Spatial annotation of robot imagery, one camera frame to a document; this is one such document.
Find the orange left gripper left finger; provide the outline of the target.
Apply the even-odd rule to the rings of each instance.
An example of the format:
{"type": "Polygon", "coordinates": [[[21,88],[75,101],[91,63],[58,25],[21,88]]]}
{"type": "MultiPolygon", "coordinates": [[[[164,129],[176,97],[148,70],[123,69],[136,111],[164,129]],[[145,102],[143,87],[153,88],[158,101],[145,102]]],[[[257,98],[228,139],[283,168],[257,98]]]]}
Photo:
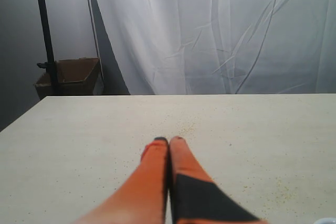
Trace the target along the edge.
{"type": "Polygon", "coordinates": [[[168,162],[168,141],[157,137],[121,187],[75,223],[164,223],[168,162]]]}

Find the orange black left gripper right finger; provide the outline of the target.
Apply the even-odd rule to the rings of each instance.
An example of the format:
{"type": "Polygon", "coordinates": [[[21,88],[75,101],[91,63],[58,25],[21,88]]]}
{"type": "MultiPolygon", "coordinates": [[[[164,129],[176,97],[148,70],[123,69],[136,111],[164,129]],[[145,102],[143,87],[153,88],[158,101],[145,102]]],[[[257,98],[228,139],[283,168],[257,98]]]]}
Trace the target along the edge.
{"type": "Polygon", "coordinates": [[[173,223],[267,223],[228,197],[204,171],[186,140],[170,141],[173,223]]]}

